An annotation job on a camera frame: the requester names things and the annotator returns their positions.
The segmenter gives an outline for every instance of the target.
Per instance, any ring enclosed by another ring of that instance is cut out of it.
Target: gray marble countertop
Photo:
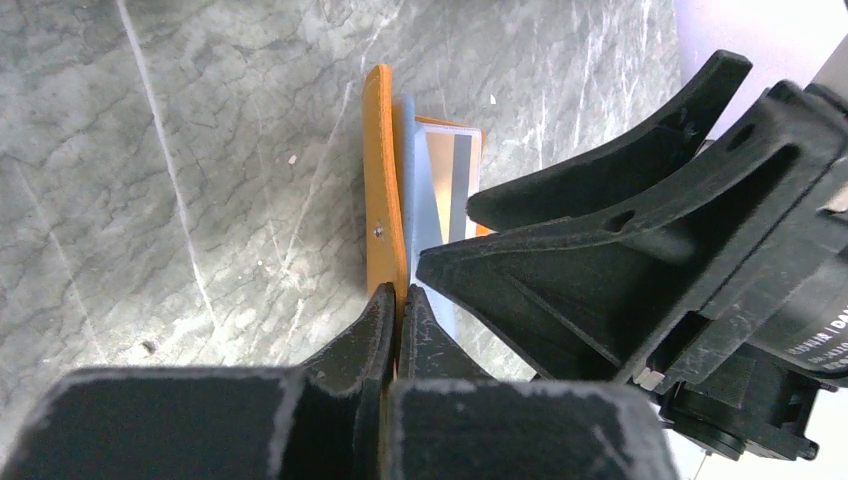
[[[376,63],[488,132],[483,187],[679,87],[670,0],[2,2],[0,45],[0,461],[71,369],[292,364],[357,317]]]

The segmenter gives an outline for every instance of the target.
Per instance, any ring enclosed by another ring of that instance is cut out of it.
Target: marble surface
[[[357,317],[374,64],[488,132],[491,186],[677,90],[671,3],[0,2],[0,461],[71,369],[292,364]],[[459,327],[495,376],[532,375]]]

